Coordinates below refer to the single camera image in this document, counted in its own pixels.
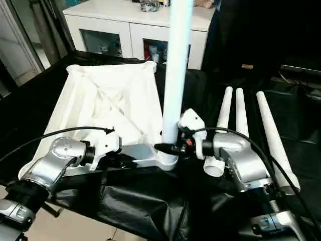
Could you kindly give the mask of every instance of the black cable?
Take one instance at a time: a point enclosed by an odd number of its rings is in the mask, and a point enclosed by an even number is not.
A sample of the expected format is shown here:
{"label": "black cable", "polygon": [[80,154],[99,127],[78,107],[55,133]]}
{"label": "black cable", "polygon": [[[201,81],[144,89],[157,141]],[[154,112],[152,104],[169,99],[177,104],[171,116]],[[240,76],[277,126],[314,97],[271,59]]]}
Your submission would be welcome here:
{"label": "black cable", "polygon": [[[267,171],[269,172],[274,185],[276,186],[276,188],[278,189],[280,194],[281,195],[283,194],[283,191],[281,190],[281,187],[280,187],[280,185],[278,184],[278,182],[276,180],[276,176],[275,176],[274,170],[272,169],[272,167],[270,165],[268,157],[265,155],[265,153],[262,151],[262,149],[253,140],[251,140],[250,138],[248,138],[246,135],[244,135],[242,133],[239,133],[237,131],[234,131],[234,130],[231,130],[231,129],[228,129],[228,128],[221,128],[221,127],[201,128],[201,129],[197,129],[197,130],[192,131],[192,133],[194,134],[196,132],[201,132],[201,131],[226,131],[226,132],[234,133],[234,134],[236,134],[236,135],[238,135],[240,137],[243,137],[245,140],[247,140],[256,149],[256,151],[258,152],[259,156],[262,158],[262,161],[263,161]],[[286,172],[280,166],[280,164],[271,155],[269,155],[269,156],[271,157],[272,162],[277,166],[277,168],[280,170],[282,175],[285,177],[285,179],[289,183],[289,185],[292,188],[293,192],[295,193],[295,195],[297,196],[297,198],[301,202],[303,208],[305,209],[307,216],[311,219],[315,229],[318,232],[319,237],[321,237],[321,228],[318,225],[316,218],[314,217],[314,215],[312,214],[312,212],[308,208],[306,202],[302,198],[301,194],[299,193],[299,191],[297,190],[297,188],[295,187],[295,185],[293,184],[291,179],[288,177]]]}
{"label": "black cable", "polygon": [[41,140],[43,138],[51,137],[51,136],[54,136],[54,135],[57,135],[57,134],[60,134],[60,133],[71,132],[71,131],[76,131],[76,130],[101,130],[101,131],[105,131],[106,134],[113,132],[113,130],[110,130],[110,129],[107,129],[107,128],[103,128],[103,127],[72,127],[72,128],[67,128],[67,129],[51,132],[51,133],[45,134],[43,136],[34,138],[34,139],[32,139],[32,140],[30,140],[30,141],[18,146],[17,148],[13,149],[9,153],[7,153],[3,157],[1,157],[0,158],[0,162],[2,162],[5,158],[10,156],[11,154],[13,154],[16,151],[20,150],[22,147],[25,147],[26,145],[29,145],[29,144],[31,144],[33,142],[36,142],[36,141]]}
{"label": "black cable", "polygon": [[295,185],[293,184],[293,182],[291,181],[291,179],[289,178],[289,176],[286,174],[286,172],[284,171],[284,169],[281,167],[281,165],[276,161],[276,159],[274,157],[272,157],[270,155],[270,158],[272,160],[272,162],[275,164],[275,166],[280,170],[280,172],[282,173],[282,175],[285,177],[285,179],[287,180],[287,182],[289,183],[290,187],[292,188],[293,192],[295,193],[295,195],[297,196],[297,198],[300,200],[303,208],[305,209],[305,211],[307,212],[308,216],[310,217],[314,227],[317,229],[317,231],[319,232],[320,236],[321,236],[321,228],[317,223],[317,220],[315,218],[315,216],[312,214],[312,212],[310,212],[309,208],[307,207],[304,199],[302,198],[302,195],[300,194],[300,192],[298,191],[298,189],[295,187]]}

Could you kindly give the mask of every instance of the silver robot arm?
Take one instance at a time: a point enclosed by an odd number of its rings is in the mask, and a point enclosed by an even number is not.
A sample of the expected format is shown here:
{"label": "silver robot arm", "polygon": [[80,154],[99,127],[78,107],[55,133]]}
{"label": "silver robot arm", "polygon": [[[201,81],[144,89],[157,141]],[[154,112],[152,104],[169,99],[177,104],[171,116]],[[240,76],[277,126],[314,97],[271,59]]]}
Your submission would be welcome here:
{"label": "silver robot arm", "polygon": [[37,160],[23,177],[9,188],[8,195],[0,200],[0,241],[24,241],[24,236],[36,218],[36,213],[53,194],[68,167],[92,163],[97,157],[120,148],[119,137],[104,148],[91,147],[88,142],[70,137],[54,140],[49,152]]}
{"label": "silver robot arm", "polygon": [[[233,89],[227,87],[222,102],[217,127],[227,128]],[[246,120],[243,90],[236,91],[236,129],[249,136]],[[279,193],[270,178],[262,159],[251,149],[243,137],[217,131],[213,141],[206,140],[206,131],[194,132],[205,127],[203,120],[188,109],[178,123],[183,138],[177,145],[157,144],[155,148],[172,155],[195,155],[205,160],[204,171],[213,177],[220,177],[228,168],[240,193],[251,200],[257,211],[249,210],[252,231],[260,236],[293,231],[295,240],[305,241],[294,215],[279,199]]]}

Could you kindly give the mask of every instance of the table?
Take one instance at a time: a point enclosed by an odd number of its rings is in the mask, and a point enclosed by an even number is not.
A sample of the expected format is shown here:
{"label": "table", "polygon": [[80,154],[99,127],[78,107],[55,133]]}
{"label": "table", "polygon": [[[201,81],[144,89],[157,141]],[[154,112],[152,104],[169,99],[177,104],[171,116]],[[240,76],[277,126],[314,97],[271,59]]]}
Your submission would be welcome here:
{"label": "table", "polygon": [[[75,52],[6,97],[0,102],[0,156],[44,132],[66,80],[68,65],[120,63],[137,60]],[[155,79],[163,105],[165,66],[158,66]],[[206,126],[214,126],[226,85],[244,88],[250,137],[267,151],[255,97],[257,90],[265,91],[301,193],[320,221],[320,92],[259,78],[224,80],[220,74],[189,70],[183,110],[193,108]],[[231,114],[229,127],[234,129],[234,105]],[[0,163],[1,185],[16,180],[18,170],[31,160],[37,145]],[[149,240],[239,240],[236,226],[247,221],[247,203],[237,198],[229,176],[206,175],[203,162],[197,159],[179,160],[173,172],[158,168],[118,170],[107,173],[104,185],[101,181],[100,174],[66,179],[51,202]],[[288,199],[294,210],[304,216],[297,199]]]}

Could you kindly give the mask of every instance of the cabinet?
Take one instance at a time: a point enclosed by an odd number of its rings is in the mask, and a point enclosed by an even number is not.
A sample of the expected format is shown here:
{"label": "cabinet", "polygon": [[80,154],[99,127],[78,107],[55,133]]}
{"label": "cabinet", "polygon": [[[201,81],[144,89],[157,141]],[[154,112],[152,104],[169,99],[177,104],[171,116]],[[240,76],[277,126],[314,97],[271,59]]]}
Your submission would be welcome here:
{"label": "cabinet", "polygon": [[[131,44],[133,57],[144,59],[144,42],[148,40],[169,40],[169,28],[143,25],[143,24],[130,24]],[[204,48],[206,44],[206,32],[193,31],[190,32],[190,51],[188,59],[189,69],[201,69]]]}
{"label": "cabinet", "polygon": [[[144,59],[144,44],[158,45],[159,61],[166,61],[171,8],[144,13],[128,0],[89,0],[64,10],[80,51]],[[201,69],[207,33],[215,8],[193,8],[188,68]]]}
{"label": "cabinet", "polygon": [[129,23],[65,15],[77,50],[132,58]]}

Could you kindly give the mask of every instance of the white foam cylinder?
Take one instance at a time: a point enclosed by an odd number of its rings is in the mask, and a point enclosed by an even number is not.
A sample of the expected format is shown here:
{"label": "white foam cylinder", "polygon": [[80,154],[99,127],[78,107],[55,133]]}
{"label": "white foam cylinder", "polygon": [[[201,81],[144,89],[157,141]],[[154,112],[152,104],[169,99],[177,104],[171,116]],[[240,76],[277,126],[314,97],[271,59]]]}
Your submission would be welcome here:
{"label": "white foam cylinder", "polygon": [[221,177],[224,173],[225,162],[207,156],[203,166],[204,171],[212,177]]}
{"label": "white foam cylinder", "polygon": [[[263,126],[265,130],[265,135],[269,146],[270,154],[284,169],[284,171],[289,176],[290,180],[293,182],[295,187],[298,190],[300,190],[299,181],[292,172],[290,163],[285,153],[280,135],[277,131],[277,128],[276,128],[271,110],[269,108],[269,105],[266,101],[265,95],[262,91],[260,91],[256,93],[256,97],[257,97],[257,101],[258,101],[261,116],[262,116]],[[275,165],[274,165],[274,170],[275,170],[276,179],[280,187],[282,188],[282,190],[287,195],[293,195],[294,192],[291,189],[289,183],[287,182],[287,180],[284,178],[282,173],[279,171],[279,169]]]}
{"label": "white foam cylinder", "polygon": [[[190,43],[193,0],[176,0],[171,5],[170,39],[166,67],[163,113],[163,143],[176,143]],[[177,156],[162,153],[159,160],[174,168]]]}
{"label": "white foam cylinder", "polygon": [[236,131],[249,137],[245,101],[242,88],[236,89]]}
{"label": "white foam cylinder", "polygon": [[[221,105],[220,115],[217,120],[217,125],[216,125],[217,127],[223,127],[223,128],[228,127],[232,94],[233,94],[233,88],[231,86],[226,87],[222,105]],[[225,162],[217,160],[215,157],[206,157],[203,165],[203,169],[208,175],[212,177],[220,177],[224,173]]]}
{"label": "white foam cylinder", "polygon": [[222,105],[221,105],[220,115],[216,124],[217,127],[222,127],[222,128],[228,127],[232,93],[233,93],[233,88],[231,86],[226,87]]}

